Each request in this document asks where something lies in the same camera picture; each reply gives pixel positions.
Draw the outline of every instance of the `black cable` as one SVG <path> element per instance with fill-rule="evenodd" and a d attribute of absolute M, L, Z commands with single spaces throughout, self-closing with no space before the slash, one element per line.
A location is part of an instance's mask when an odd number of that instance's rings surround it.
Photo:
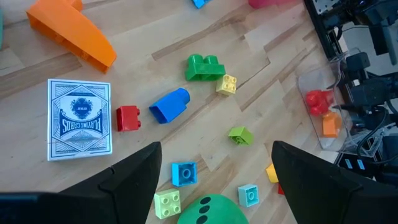
<path fill-rule="evenodd" d="M 383 111 L 384 111 L 383 119 L 381 119 L 380 124 L 379 124 L 373 131 L 371 131 L 369 134 L 367 134 L 367 135 L 358 143 L 358 146 L 356 146 L 356 154 L 357 154 L 358 158 L 362 159 L 364 162 L 371 163 L 371 164 L 375 164 L 375 165 L 385 164 L 385 163 L 391 162 L 391 161 L 393 161 L 393 160 L 395 160 L 395 159 L 398 158 L 398 154 L 396 154 L 396 155 L 394 155 L 392 158 L 387 159 L 387 160 L 385 160 L 385 161 L 373 162 L 373 161 L 366 161 L 366 160 L 364 160 L 364 157 L 361 156 L 360 151 L 361 151 L 361 148 L 362 148 L 363 144 L 365 144 L 365 142 L 366 142 L 369 138 L 371 138 L 371 137 L 373 136 L 373 134 L 376 133 L 376 131 L 378 131 L 378 130 L 383 126 L 383 124 L 384 124 L 384 122 L 385 122 L 385 120 L 386 120 L 386 118 L 387 118 L 388 110 L 385 109 L 385 108 L 382 107 L 382 106 L 378 106 L 378 108 L 382 108 Z"/>
<path fill-rule="evenodd" d="M 348 28 L 348 29 L 343 30 L 342 32 L 346 32 L 347 30 L 350 30 L 350 29 L 368 29 L 368 28 L 370 28 L 370 27 L 389 27 L 389 26 L 379 26 L 379 25 L 375 25 L 375 26 L 351 27 L 351 28 Z"/>

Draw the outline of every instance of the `lego brick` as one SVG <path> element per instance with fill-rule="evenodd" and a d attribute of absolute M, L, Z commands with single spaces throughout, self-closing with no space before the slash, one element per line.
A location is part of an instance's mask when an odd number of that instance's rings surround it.
<path fill-rule="evenodd" d="M 224 95 L 235 94 L 236 78 L 231 75 L 224 75 L 223 78 L 217 80 L 216 92 Z"/>
<path fill-rule="evenodd" d="M 251 145 L 253 143 L 253 134 L 245 127 L 237 127 L 231 129 L 228 137 L 238 145 Z"/>
<path fill-rule="evenodd" d="M 322 119 L 323 136 L 326 138 L 337 138 L 341 125 L 342 120 L 340 115 L 338 113 L 329 111 L 329 113 L 323 115 Z"/>
<path fill-rule="evenodd" d="M 33 29 L 106 73 L 116 52 L 79 9 L 83 9 L 81 0 L 38 0 L 26 13 Z"/>
<path fill-rule="evenodd" d="M 273 164 L 271 164 L 268 168 L 267 168 L 267 174 L 268 174 L 268 179 L 271 183 L 278 183 L 278 177 L 276 176 L 276 171 L 275 171 L 275 167 Z"/>
<path fill-rule="evenodd" d="M 118 120 L 118 131 L 133 131 L 141 127 L 138 120 L 140 114 L 136 106 L 121 106 L 116 110 L 116 118 Z"/>
<path fill-rule="evenodd" d="M 190 99 L 189 92 L 179 88 L 156 101 L 149 110 L 160 124 L 170 123 L 187 109 Z"/>
<path fill-rule="evenodd" d="M 200 9 L 203 7 L 206 3 L 210 2 L 210 0 L 192 0 L 193 4 Z"/>
<path fill-rule="evenodd" d="M 259 203 L 259 190 L 256 185 L 247 184 L 238 187 L 239 204 L 244 207 L 250 207 Z"/>
<path fill-rule="evenodd" d="M 180 191 L 168 189 L 154 195 L 155 214 L 159 219 L 171 217 L 181 212 Z"/>
<path fill-rule="evenodd" d="M 305 95 L 305 102 L 308 106 L 308 112 L 311 115 L 318 116 L 327 114 L 329 106 L 334 102 L 333 91 L 312 90 Z"/>
<path fill-rule="evenodd" d="M 223 77 L 226 72 L 224 65 L 218 63 L 217 56 L 208 55 L 204 59 L 201 55 L 189 56 L 188 67 L 185 71 L 187 81 L 213 81 Z"/>
<path fill-rule="evenodd" d="M 177 187 L 197 183 L 196 162 L 172 163 L 172 183 Z"/>
<path fill-rule="evenodd" d="M 280 183 L 278 183 L 278 194 L 285 195 L 284 191 L 282 190 L 282 187 L 280 186 Z"/>

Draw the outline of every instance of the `yellow duplo block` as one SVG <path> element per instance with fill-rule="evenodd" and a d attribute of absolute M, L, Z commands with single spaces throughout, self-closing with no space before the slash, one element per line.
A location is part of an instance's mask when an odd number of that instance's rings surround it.
<path fill-rule="evenodd" d="M 271 183 L 278 183 L 279 182 L 278 177 L 276 176 L 276 171 L 275 171 L 275 167 L 274 167 L 273 164 L 271 164 L 271 166 L 269 166 L 267 168 L 267 174 L 268 174 L 269 181 Z"/>
<path fill-rule="evenodd" d="M 235 94 L 236 91 L 236 78 L 231 75 L 224 75 L 223 78 L 217 80 L 216 92 L 224 95 Z"/>
<path fill-rule="evenodd" d="M 164 190 L 155 193 L 155 214 L 164 219 L 181 212 L 180 191 L 177 189 Z"/>

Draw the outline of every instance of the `orange plastic piece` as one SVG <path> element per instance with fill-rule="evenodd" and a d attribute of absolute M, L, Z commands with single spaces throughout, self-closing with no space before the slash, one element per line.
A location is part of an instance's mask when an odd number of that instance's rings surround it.
<path fill-rule="evenodd" d="M 323 115 L 323 136 L 326 138 L 337 138 L 341 128 L 340 115 L 329 111 Z"/>
<path fill-rule="evenodd" d="M 33 29 L 106 73 L 116 52 L 82 9 L 81 0 L 38 0 L 26 13 Z"/>
<path fill-rule="evenodd" d="M 65 0 L 67 3 L 69 3 L 72 7 L 77 9 L 79 12 L 83 10 L 83 3 L 81 0 Z"/>

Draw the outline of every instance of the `blue block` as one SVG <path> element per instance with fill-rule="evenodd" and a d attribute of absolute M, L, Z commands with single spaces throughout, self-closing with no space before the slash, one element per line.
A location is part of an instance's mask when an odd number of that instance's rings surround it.
<path fill-rule="evenodd" d="M 194 5 L 200 9 L 201 7 L 203 7 L 206 3 L 210 2 L 210 0 L 192 0 Z"/>
<path fill-rule="evenodd" d="M 174 162 L 172 163 L 172 183 L 177 187 L 197 183 L 197 163 Z"/>
<path fill-rule="evenodd" d="M 149 110 L 160 124 L 167 124 L 187 109 L 190 100 L 189 92 L 179 88 L 158 100 Z"/>
<path fill-rule="evenodd" d="M 247 184 L 238 187 L 239 204 L 244 207 L 250 207 L 259 203 L 259 189 L 256 185 Z"/>

